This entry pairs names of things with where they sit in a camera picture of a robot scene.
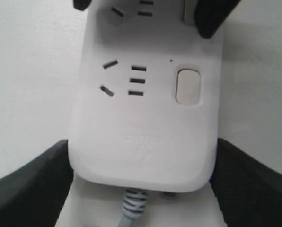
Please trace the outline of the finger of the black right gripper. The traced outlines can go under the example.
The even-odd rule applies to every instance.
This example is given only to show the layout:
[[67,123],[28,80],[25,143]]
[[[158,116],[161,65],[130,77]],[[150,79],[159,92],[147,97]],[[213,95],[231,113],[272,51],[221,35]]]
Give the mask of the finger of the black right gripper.
[[75,9],[84,11],[90,6],[91,2],[92,0],[72,0],[72,5]]
[[241,0],[199,0],[194,22],[202,38],[210,39]]

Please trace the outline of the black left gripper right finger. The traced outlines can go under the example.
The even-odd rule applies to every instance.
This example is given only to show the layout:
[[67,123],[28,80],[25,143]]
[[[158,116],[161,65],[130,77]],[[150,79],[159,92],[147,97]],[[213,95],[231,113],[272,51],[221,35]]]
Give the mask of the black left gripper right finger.
[[218,139],[212,190],[229,227],[282,227],[282,174]]

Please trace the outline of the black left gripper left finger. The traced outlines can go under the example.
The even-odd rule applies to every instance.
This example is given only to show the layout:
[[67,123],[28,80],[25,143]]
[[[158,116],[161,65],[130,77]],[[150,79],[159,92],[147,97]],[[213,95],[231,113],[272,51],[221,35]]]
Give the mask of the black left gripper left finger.
[[60,140],[0,179],[0,227],[53,227],[73,181],[68,141]]

